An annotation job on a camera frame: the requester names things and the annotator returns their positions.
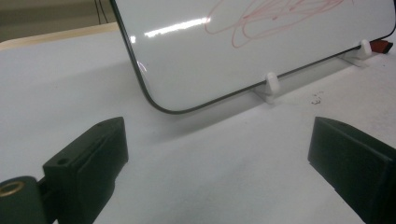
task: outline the whiteboard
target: whiteboard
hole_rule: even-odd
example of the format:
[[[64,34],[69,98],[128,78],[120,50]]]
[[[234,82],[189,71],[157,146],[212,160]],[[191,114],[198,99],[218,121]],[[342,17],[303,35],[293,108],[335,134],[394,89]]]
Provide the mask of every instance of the whiteboard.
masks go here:
[[[391,35],[394,0],[112,0],[140,86],[183,113]]]

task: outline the white plastic stand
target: white plastic stand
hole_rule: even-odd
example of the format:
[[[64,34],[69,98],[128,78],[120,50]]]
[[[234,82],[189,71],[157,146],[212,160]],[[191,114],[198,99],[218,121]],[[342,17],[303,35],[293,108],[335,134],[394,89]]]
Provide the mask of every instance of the white plastic stand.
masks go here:
[[[280,91],[279,81],[275,73],[268,73],[265,76],[267,83],[256,87],[253,91],[259,95],[267,104],[274,103],[274,95]]]
[[[363,60],[367,59],[372,53],[370,42],[364,39],[361,41],[360,49],[351,50],[339,56],[339,58],[358,67],[367,67],[368,65]]]

